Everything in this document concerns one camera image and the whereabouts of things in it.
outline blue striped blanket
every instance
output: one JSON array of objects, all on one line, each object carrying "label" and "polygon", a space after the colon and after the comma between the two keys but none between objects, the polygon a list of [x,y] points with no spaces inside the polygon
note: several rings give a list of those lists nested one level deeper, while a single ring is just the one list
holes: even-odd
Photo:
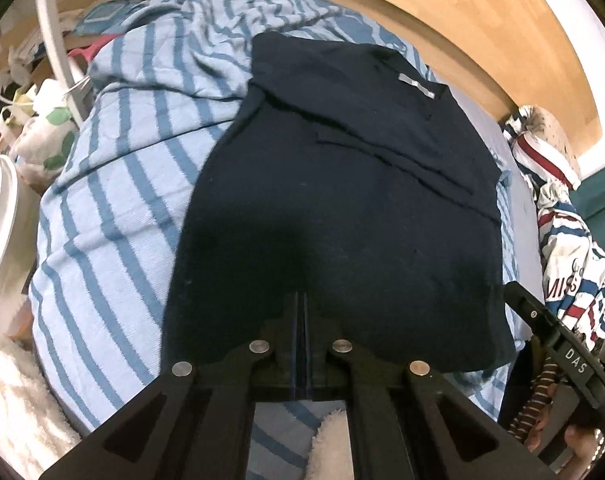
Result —
[{"label": "blue striped blanket", "polygon": [[[81,432],[158,374],[164,305],[190,195],[247,92],[251,38],[265,30],[385,45],[435,80],[411,44],[326,0],[150,0],[133,8],[125,34],[90,67],[95,106],[42,198],[30,288],[42,368]],[[508,183],[505,171],[498,184],[505,281],[517,278]],[[507,369],[450,380],[496,418]],[[248,478],[300,478],[311,436],[338,406],[258,406]]]}]

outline silver bolt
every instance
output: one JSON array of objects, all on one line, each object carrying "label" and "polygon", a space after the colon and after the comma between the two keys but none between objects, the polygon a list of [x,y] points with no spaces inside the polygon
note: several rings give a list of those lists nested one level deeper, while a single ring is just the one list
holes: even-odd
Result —
[{"label": "silver bolt", "polygon": [[353,349],[353,345],[346,339],[336,339],[333,342],[332,348],[338,353],[346,354]]},{"label": "silver bolt", "polygon": [[187,361],[180,361],[171,367],[171,373],[173,373],[173,375],[176,377],[186,377],[192,371],[194,371],[194,367],[192,367],[191,363],[188,363]]},{"label": "silver bolt", "polygon": [[249,349],[254,354],[264,354],[269,349],[269,343],[264,339],[256,339],[249,343]]},{"label": "silver bolt", "polygon": [[422,377],[429,373],[431,367],[424,361],[413,361],[412,364],[409,365],[409,370],[411,370],[413,374]]}]

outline white fluffy rug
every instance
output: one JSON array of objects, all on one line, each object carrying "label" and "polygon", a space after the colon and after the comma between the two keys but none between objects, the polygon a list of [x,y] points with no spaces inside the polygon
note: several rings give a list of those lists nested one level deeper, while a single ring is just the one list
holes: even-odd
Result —
[{"label": "white fluffy rug", "polygon": [[79,442],[33,354],[0,336],[0,456],[25,480],[36,480]]},{"label": "white fluffy rug", "polygon": [[329,413],[322,421],[313,438],[305,480],[353,480],[346,412]]}]

